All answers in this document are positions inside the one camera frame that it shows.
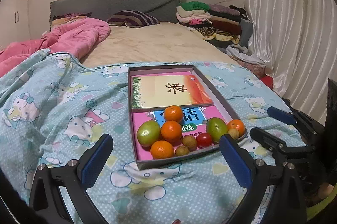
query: pink blanket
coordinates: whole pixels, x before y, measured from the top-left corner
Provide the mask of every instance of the pink blanket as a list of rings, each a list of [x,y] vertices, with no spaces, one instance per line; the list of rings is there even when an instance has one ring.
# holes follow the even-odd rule
[[[109,33],[110,27],[106,22],[83,18],[53,28],[40,40],[10,43],[0,52],[0,77],[40,49],[50,48],[51,53],[64,51],[81,59],[94,45],[104,41]]]

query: white curtain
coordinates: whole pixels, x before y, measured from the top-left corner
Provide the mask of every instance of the white curtain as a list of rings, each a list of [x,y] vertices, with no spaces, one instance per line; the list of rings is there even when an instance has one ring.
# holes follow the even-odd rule
[[[267,64],[274,91],[324,125],[328,78],[337,80],[334,0],[246,0],[249,50]]]

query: metal bolt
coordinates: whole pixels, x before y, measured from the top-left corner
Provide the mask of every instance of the metal bolt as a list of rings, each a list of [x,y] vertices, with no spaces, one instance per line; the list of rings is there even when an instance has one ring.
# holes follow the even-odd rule
[[[255,163],[257,164],[257,166],[262,166],[262,165],[265,164],[265,162],[262,159],[259,159],[259,158],[257,160],[255,160]]]
[[[69,162],[68,162],[68,165],[69,165],[70,167],[73,167],[73,166],[75,166],[76,164],[77,164],[77,160],[76,160],[76,159],[69,160]]]
[[[287,167],[288,167],[289,169],[291,169],[291,170],[295,169],[295,165],[292,164],[292,163],[288,163],[288,164],[287,164]]]
[[[45,168],[45,164],[42,163],[42,164],[40,164],[37,168],[38,168],[39,170],[43,170],[43,169]]]

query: red tomato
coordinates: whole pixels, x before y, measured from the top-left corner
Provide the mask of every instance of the red tomato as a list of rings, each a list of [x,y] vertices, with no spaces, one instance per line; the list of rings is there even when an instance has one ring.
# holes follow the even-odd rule
[[[231,120],[227,124],[227,128],[229,129],[237,129],[239,131],[239,136],[242,136],[243,133],[245,132],[245,125],[241,120]]]
[[[197,136],[197,146],[200,148],[206,148],[212,144],[212,137],[209,133],[202,133]]]

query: headboard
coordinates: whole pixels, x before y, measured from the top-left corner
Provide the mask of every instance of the headboard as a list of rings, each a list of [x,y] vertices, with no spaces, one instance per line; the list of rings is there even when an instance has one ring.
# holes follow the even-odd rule
[[[176,23],[176,6],[180,0],[58,0],[50,3],[50,22],[53,16],[67,13],[89,13],[106,21],[114,13],[129,9],[154,16],[159,21]]]

